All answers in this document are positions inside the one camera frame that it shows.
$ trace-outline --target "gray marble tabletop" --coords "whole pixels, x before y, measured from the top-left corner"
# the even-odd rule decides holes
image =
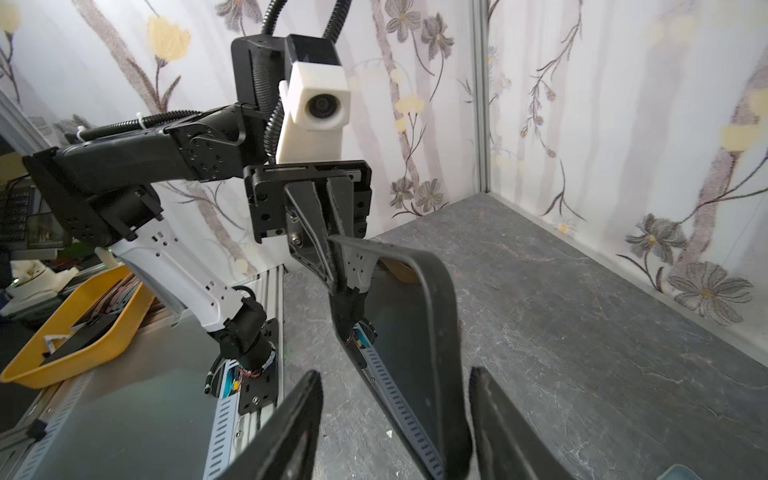
[[[768,369],[486,194],[379,236],[453,275],[462,368],[485,366],[575,478],[768,478]],[[421,478],[346,358],[326,291],[284,283],[286,387],[322,373],[315,480]],[[473,468],[471,478],[477,478]]]

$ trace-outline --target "wallpaper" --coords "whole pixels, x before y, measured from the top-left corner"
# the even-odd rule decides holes
[[[493,191],[768,351],[768,2],[489,13]]]
[[[333,0],[292,0],[275,35],[321,36]],[[51,144],[64,133],[237,99],[230,43],[267,0],[0,0],[0,90]],[[343,159],[368,161],[368,236],[475,192],[470,4],[355,0],[336,44],[352,90]],[[253,240],[243,181],[154,185],[194,253],[232,283],[289,259]]]

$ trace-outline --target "camera lens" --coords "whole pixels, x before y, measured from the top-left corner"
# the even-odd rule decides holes
[[[307,106],[314,118],[328,118],[336,113],[339,99],[330,94],[316,95],[310,99]]]

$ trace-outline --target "yellow tray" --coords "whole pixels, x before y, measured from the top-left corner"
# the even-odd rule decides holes
[[[114,284],[130,274],[128,267],[119,266],[83,282],[5,367],[0,382],[16,382],[31,389],[41,389],[86,372],[123,353],[154,301],[154,294],[143,283],[136,289],[112,328],[100,339],[63,359],[41,365],[43,353],[48,351],[44,337],[71,333],[72,326]]]

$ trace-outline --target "white camera housing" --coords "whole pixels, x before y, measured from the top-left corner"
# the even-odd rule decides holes
[[[336,98],[336,111],[328,118],[310,113],[310,100],[328,94]],[[285,116],[278,164],[341,159],[342,129],[349,123],[351,94],[341,65],[298,61],[291,68],[290,84],[280,82]]]

